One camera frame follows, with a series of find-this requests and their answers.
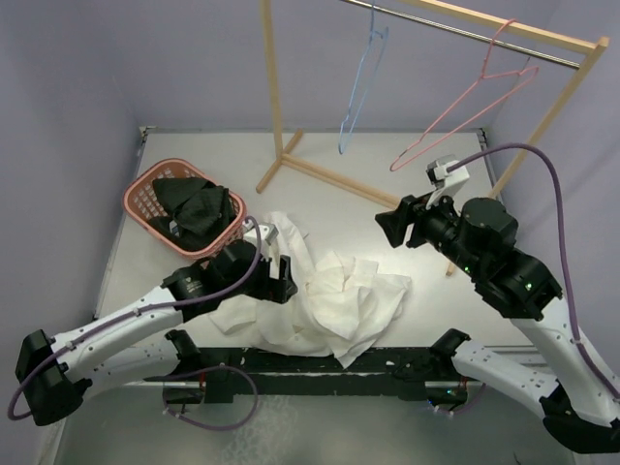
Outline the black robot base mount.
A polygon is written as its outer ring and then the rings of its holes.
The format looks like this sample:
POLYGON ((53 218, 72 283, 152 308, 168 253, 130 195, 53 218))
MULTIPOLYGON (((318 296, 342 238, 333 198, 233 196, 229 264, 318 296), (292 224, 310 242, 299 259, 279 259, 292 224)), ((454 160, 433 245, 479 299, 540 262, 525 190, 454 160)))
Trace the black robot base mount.
MULTIPOLYGON (((202 348, 206 366, 225 364, 246 372, 260 395, 396 397, 404 401, 444 400, 445 391, 468 387, 454 369, 437 361, 427 348, 371 348, 344 368, 333 356, 284 356, 251 348, 202 348)), ((247 383, 232 373, 237 395, 251 395, 247 383)))

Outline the blue hanger hook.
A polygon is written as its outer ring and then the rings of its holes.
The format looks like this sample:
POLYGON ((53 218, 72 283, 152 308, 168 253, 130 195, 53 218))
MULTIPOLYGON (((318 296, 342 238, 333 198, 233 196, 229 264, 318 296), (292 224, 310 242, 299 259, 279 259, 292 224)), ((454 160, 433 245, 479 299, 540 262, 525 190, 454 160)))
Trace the blue hanger hook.
POLYGON ((377 5, 368 1, 370 17, 368 37, 361 55, 345 115, 340 123, 337 150, 344 155, 356 130, 368 94, 381 66, 388 43, 389 28, 377 24, 377 5))

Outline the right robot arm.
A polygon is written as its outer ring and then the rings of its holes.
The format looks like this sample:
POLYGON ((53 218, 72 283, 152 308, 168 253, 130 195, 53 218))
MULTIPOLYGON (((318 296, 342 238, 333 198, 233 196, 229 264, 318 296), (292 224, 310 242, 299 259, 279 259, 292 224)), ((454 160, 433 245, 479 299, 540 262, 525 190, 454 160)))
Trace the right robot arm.
POLYGON ((502 392, 533 412, 562 446, 581 454, 619 451, 619 404, 582 359, 570 329, 568 293, 540 260, 518 250, 518 223, 489 198, 449 196, 433 205, 407 196, 375 220, 393 248, 432 245, 464 271, 482 301, 536 347, 550 373, 520 365, 450 329, 430 348, 432 371, 458 373, 502 392))

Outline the dark pinstriped shirt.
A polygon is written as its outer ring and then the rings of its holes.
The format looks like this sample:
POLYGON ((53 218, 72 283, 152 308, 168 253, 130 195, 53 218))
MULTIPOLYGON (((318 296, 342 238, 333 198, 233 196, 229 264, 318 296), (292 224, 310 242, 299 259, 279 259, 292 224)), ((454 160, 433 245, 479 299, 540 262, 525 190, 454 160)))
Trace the dark pinstriped shirt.
POLYGON ((229 189, 204 178, 155 179, 152 187, 165 215, 148 224, 184 251, 208 247, 237 217, 229 189))

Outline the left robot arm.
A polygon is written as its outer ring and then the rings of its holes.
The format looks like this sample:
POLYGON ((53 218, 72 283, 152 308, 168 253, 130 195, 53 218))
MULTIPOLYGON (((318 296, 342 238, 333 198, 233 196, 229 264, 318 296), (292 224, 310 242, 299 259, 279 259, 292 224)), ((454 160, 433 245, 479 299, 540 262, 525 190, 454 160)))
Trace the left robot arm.
POLYGON ((200 352, 180 325, 211 313, 237 295, 277 304, 297 292, 291 259, 272 260, 242 239, 218 254, 181 267, 136 302, 87 325, 22 341, 15 367, 19 382, 7 416, 47 426, 75 412, 103 390, 148 378, 188 380, 200 352))

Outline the white shirt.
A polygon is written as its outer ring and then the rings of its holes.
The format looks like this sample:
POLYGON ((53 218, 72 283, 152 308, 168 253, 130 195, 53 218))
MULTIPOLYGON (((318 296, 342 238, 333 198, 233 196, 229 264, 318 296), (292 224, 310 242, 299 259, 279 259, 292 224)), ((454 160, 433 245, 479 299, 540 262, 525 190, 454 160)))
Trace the white shirt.
POLYGON ((226 336, 285 356, 334 356, 350 366, 400 317, 412 292, 410 277, 380 272, 378 263, 327 253, 314 262, 288 215, 265 215, 277 231, 268 252, 292 262, 297 293, 285 304, 239 295, 210 314, 226 336))

